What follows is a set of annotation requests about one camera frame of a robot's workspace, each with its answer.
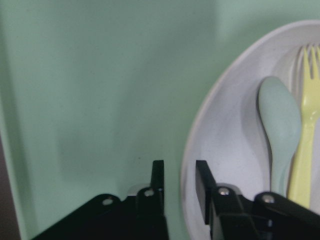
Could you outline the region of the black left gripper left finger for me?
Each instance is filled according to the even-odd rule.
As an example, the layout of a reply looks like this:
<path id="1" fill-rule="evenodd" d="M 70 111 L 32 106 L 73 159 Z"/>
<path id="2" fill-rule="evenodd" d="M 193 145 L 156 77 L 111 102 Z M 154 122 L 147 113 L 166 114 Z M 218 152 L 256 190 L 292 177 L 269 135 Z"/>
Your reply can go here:
<path id="1" fill-rule="evenodd" d="M 164 161 L 152 163 L 150 184 L 120 200 L 100 194 L 35 236 L 36 240 L 166 240 Z"/>

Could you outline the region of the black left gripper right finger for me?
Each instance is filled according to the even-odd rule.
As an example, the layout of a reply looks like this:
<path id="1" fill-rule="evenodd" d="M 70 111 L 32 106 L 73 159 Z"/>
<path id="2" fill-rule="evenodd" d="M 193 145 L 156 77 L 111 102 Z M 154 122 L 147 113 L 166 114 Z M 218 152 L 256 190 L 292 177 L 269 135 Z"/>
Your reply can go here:
<path id="1" fill-rule="evenodd" d="M 212 240 L 318 240 L 320 216 L 274 192 L 245 198 L 217 184 L 205 160 L 195 163 L 195 189 Z"/>

